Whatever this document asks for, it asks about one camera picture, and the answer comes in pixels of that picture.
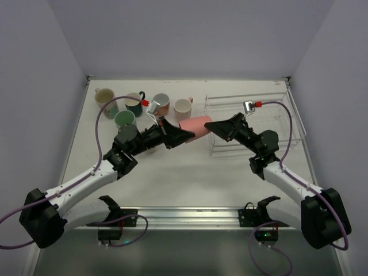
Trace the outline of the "coral pink cup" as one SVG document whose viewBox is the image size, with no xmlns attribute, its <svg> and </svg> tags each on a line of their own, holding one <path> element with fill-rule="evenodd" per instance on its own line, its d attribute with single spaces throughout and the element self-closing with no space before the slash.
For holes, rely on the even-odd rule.
<svg viewBox="0 0 368 276">
<path fill-rule="evenodd" d="M 212 122 L 211 117 L 201 116 L 181 120 L 179 122 L 179 127 L 185 131 L 193 132 L 195 134 L 195 137 L 190 138 L 186 143 L 191 143 L 192 141 L 208 135 L 210 133 L 210 130 L 205 127 L 205 124 L 207 122 Z"/>
</svg>

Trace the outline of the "pink mug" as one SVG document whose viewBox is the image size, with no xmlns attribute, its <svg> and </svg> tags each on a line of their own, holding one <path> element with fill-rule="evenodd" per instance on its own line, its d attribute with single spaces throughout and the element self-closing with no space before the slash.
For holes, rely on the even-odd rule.
<svg viewBox="0 0 368 276">
<path fill-rule="evenodd" d="M 193 98 L 179 99 L 174 104 L 175 118 L 177 121 L 189 119 L 193 106 Z"/>
</svg>

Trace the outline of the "orange mug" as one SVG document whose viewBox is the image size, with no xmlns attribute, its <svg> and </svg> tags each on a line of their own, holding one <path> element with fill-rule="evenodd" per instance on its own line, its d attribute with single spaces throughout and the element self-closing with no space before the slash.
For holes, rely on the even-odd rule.
<svg viewBox="0 0 368 276">
<path fill-rule="evenodd" d="M 170 109 L 170 98 L 167 94 L 159 93 L 153 97 L 153 101 L 159 104 L 159 108 L 155 113 L 155 116 L 160 117 L 168 115 Z"/>
</svg>

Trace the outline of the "dark green mug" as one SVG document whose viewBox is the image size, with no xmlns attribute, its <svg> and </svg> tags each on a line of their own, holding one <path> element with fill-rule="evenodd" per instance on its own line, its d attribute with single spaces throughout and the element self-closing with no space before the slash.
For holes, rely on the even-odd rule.
<svg viewBox="0 0 368 276">
<path fill-rule="evenodd" d="M 145 99 L 145 92 L 129 93 L 128 98 L 124 99 L 126 109 L 133 112 L 136 117 L 140 117 L 143 114 L 142 100 Z"/>
</svg>

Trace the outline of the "light green cup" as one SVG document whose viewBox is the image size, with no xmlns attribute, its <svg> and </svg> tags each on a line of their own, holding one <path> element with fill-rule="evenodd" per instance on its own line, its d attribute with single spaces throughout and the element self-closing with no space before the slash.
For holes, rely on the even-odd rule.
<svg viewBox="0 0 368 276">
<path fill-rule="evenodd" d="M 118 129 L 128 124 L 136 125 L 136 116 L 130 110 L 123 110 L 115 115 L 114 123 Z"/>
</svg>

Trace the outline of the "cream and mint floral mug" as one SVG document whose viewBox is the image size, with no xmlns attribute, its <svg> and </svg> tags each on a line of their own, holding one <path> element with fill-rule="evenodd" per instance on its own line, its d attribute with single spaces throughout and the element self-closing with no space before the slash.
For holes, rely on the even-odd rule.
<svg viewBox="0 0 368 276">
<path fill-rule="evenodd" d="M 95 89 L 94 100 L 108 119 L 114 119 L 119 112 L 115 94 L 111 89 Z"/>
</svg>

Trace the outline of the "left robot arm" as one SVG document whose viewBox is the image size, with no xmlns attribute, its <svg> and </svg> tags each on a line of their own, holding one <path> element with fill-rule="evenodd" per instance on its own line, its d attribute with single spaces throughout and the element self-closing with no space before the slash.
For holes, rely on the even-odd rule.
<svg viewBox="0 0 368 276">
<path fill-rule="evenodd" d="M 194 137 L 193 131 L 173 126 L 163 117 L 143 132 L 133 124 L 122 126 L 112 148 L 76 180 L 46 192 L 30 191 L 20 215 L 21 225 L 39 248 L 52 245 L 66 230 L 66 213 L 89 194 L 130 173 L 137 165 L 136 155 L 161 144 L 172 149 Z"/>
</svg>

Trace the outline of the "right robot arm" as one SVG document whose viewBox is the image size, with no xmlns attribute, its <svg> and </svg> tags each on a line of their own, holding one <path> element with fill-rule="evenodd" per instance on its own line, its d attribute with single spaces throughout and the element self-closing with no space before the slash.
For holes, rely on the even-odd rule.
<svg viewBox="0 0 368 276">
<path fill-rule="evenodd" d="M 251 171 L 297 204 L 295 208 L 281 210 L 269 207 L 277 197 L 263 200 L 258 206 L 263 221 L 279 221 L 301 231 L 315 249 L 333 245 L 339 239 L 344 241 L 339 249 L 348 249 L 351 225 L 340 194 L 333 188 L 313 185 L 288 169 L 276 155 L 279 150 L 276 132 L 255 133 L 242 113 L 228 120 L 207 122 L 205 128 L 224 141 L 236 140 L 253 152 L 254 157 L 249 159 Z"/>
</svg>

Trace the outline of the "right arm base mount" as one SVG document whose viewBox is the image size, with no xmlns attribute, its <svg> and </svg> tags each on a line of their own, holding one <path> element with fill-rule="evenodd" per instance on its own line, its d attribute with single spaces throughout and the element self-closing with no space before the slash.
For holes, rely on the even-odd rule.
<svg viewBox="0 0 368 276">
<path fill-rule="evenodd" d="M 244 208 L 237 210 L 239 226 L 258 227 L 264 223 L 275 222 L 270 218 L 266 207 L 269 203 L 280 199 L 280 197 L 273 195 L 259 201 L 256 206 L 252 202 L 248 202 Z"/>
</svg>

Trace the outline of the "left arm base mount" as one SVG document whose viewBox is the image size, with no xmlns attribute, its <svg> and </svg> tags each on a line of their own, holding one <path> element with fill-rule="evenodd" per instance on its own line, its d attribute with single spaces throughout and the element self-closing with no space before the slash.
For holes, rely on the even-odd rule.
<svg viewBox="0 0 368 276">
<path fill-rule="evenodd" d="M 137 222 L 137 209 L 132 208 L 125 208 L 122 209 L 118 203 L 113 200 L 108 195 L 103 195 L 98 198 L 100 201 L 103 201 L 104 204 L 108 207 L 109 213 L 103 221 L 96 221 L 93 223 L 88 224 L 89 227 L 102 227 L 102 226 L 111 226 L 111 227 L 135 227 Z M 127 216 L 126 219 L 123 219 L 121 221 L 107 224 L 108 221 L 113 221 L 120 219 L 124 216 Z"/>
</svg>

